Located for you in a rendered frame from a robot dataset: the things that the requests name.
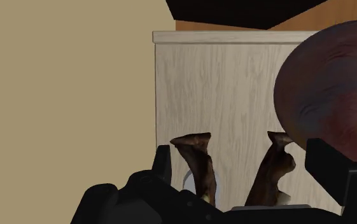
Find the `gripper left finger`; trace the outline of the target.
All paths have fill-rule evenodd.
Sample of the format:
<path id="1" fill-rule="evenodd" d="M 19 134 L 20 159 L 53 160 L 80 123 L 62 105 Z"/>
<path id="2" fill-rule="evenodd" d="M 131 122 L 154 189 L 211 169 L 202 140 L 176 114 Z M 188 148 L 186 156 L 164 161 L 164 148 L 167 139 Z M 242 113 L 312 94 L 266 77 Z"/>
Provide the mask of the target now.
<path id="1" fill-rule="evenodd" d="M 137 171 L 117 189 L 91 186 L 70 224 L 224 224 L 225 214 L 188 190 L 171 186 L 170 146 L 157 147 L 152 168 Z"/>

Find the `brown horn-shaped piece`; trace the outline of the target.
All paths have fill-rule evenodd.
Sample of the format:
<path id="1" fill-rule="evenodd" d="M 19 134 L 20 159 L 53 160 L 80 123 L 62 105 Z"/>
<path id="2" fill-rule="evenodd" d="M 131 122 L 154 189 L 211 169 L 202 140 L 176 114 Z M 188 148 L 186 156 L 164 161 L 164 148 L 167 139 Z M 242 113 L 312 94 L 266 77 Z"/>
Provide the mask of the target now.
<path id="1" fill-rule="evenodd" d="M 267 135 L 272 144 L 259 166 L 245 206 L 282 206 L 291 200 L 290 195 L 280 191 L 278 182 L 296 168 L 293 156 L 284 150 L 293 140 L 285 132 L 268 131 Z"/>
<path id="2" fill-rule="evenodd" d="M 195 184 L 195 194 L 216 206 L 216 178 L 213 161 L 207 147 L 211 138 L 210 132 L 187 134 L 175 137 L 170 143 L 188 164 Z"/>

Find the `dark red round bowl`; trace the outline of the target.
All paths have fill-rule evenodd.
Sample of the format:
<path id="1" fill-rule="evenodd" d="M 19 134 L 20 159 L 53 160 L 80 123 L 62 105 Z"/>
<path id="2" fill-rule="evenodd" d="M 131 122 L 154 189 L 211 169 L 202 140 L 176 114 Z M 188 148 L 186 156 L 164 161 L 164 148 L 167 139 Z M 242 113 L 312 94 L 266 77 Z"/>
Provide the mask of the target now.
<path id="1" fill-rule="evenodd" d="M 357 161 L 357 20 L 323 29 L 289 54 L 274 85 L 274 107 L 301 148 L 320 138 Z"/>

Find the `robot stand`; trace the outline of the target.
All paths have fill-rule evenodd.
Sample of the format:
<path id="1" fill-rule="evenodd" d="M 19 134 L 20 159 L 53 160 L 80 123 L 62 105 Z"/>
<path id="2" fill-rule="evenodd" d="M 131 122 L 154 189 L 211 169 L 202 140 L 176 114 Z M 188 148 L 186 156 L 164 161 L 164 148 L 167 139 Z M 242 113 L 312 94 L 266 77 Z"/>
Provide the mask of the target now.
<path id="1" fill-rule="evenodd" d="M 165 0 L 173 19 L 267 30 L 327 0 Z"/>

